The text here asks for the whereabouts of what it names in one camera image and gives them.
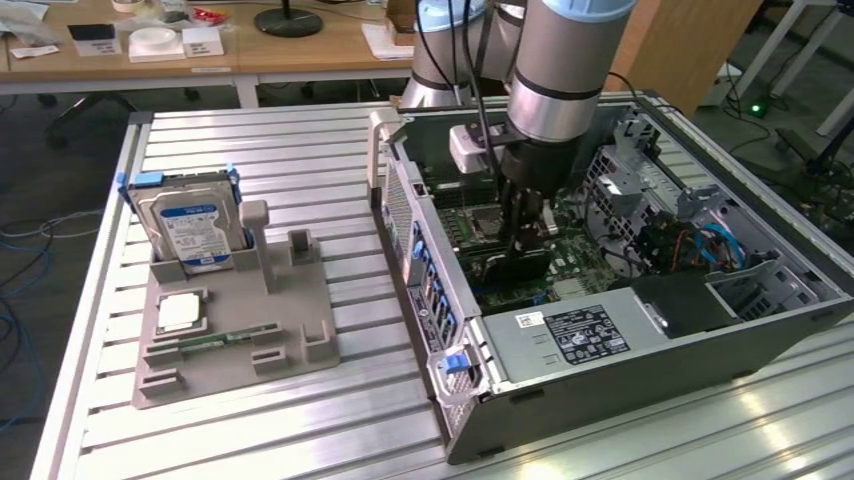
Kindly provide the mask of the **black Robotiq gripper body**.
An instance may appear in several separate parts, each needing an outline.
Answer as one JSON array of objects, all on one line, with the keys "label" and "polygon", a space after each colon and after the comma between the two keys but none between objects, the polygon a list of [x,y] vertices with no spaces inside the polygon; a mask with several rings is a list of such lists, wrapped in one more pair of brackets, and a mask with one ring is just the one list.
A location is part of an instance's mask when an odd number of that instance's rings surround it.
[{"label": "black Robotiq gripper body", "polygon": [[501,168],[517,188],[553,198],[570,174],[570,143],[534,140],[510,143],[505,147]]}]

